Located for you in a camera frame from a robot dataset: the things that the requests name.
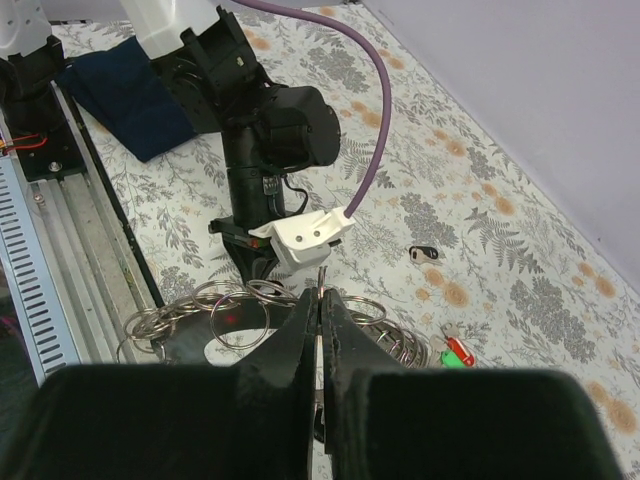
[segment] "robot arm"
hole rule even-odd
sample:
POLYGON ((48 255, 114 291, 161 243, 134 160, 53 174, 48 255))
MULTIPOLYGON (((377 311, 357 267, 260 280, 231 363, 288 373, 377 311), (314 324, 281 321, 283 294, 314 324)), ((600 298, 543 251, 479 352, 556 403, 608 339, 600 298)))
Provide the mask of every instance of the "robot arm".
POLYGON ((0 58, 26 57, 47 45, 51 25, 38 0, 0 1, 0 58))
POLYGON ((64 123, 51 80, 64 68, 39 0, 0 0, 0 104, 18 134, 45 133, 64 123))
MULTIPOLYGON (((289 270, 322 262, 353 221, 342 208, 289 213, 283 194, 286 175, 338 157, 340 124, 322 94, 273 82, 235 17, 211 0, 122 5, 152 68, 194 129, 222 133, 233 215, 214 220, 209 230, 222 234, 243 280, 266 278, 278 262, 289 270)), ((0 0, 0 22, 0 104, 7 124, 14 137, 48 138, 49 151, 36 152, 42 161, 25 158, 23 168, 60 158, 62 146, 67 155, 76 153, 66 147, 73 139, 51 85, 65 66, 62 46, 40 2, 0 0)))
POLYGON ((122 2, 138 41, 199 133, 221 132, 233 216, 214 220, 243 279, 318 265, 353 221, 344 209, 291 215, 282 178, 333 164, 340 124, 313 87, 274 83, 235 17, 210 0, 122 2))

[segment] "white 3d-printed bracket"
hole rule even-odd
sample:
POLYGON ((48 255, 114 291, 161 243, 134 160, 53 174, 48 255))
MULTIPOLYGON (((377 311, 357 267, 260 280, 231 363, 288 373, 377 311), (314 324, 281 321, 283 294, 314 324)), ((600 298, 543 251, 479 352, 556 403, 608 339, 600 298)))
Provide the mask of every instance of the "white 3d-printed bracket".
POLYGON ((320 265, 330 254, 330 243, 354 225, 344 216, 345 207, 283 218, 249 230, 258 238, 271 238, 278 259, 289 271, 320 265))

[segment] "gray leaf pattern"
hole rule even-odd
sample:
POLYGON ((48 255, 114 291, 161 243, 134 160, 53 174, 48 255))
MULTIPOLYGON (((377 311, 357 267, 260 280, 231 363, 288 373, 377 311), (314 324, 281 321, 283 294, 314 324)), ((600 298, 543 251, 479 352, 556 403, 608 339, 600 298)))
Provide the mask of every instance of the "gray leaf pattern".
MULTIPOLYGON (((627 477, 638 477, 640 296, 364 6, 317 11, 373 42, 394 88, 383 165, 356 225, 327 260, 329 283, 382 302, 422 338, 455 323, 482 367, 570 372, 599 402, 627 477), (442 264, 412 263, 412 245, 436 247, 442 264)), ((238 18, 274 80, 317 87, 339 115, 338 161, 292 175, 291 183, 310 192, 308 211, 347 204, 380 121, 369 59, 326 28, 250 10, 238 18)), ((133 33, 126 22, 54 28, 69 56, 133 33)), ((84 118, 164 298, 211 278, 238 281, 220 238, 207 231, 230 214, 220 136, 200 136, 142 164, 84 118)), ((287 207, 297 208, 301 197, 286 195, 287 207)), ((300 292, 315 276, 278 270, 273 278, 300 292)), ((330 478, 325 457, 315 458, 314 478, 330 478)))

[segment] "ventilated metal panel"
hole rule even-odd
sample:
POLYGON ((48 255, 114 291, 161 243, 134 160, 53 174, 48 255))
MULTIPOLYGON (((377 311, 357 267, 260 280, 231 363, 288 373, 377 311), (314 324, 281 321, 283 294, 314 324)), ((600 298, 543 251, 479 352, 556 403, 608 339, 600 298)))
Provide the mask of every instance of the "ventilated metal panel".
POLYGON ((47 375, 80 363, 29 208, 9 157, 0 158, 0 259, 33 370, 47 375))

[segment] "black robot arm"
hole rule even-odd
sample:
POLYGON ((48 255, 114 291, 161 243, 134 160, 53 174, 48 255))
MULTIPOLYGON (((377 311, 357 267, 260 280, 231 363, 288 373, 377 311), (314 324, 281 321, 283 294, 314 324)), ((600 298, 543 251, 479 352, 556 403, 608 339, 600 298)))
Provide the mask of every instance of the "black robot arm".
POLYGON ((274 83, 258 62, 236 18, 201 35, 181 35, 184 47, 152 67, 199 133, 221 132, 232 216, 216 219, 225 248, 244 281, 264 279, 278 263, 265 240, 248 231, 288 215, 282 177, 333 164, 340 124, 314 87, 274 83))
POLYGON ((33 150, 16 148, 26 179, 83 171, 82 154, 52 84, 65 68, 60 40, 48 35, 39 48, 24 54, 4 55, 5 49, 0 50, 0 107, 7 127, 12 139, 29 138, 39 145, 33 150))

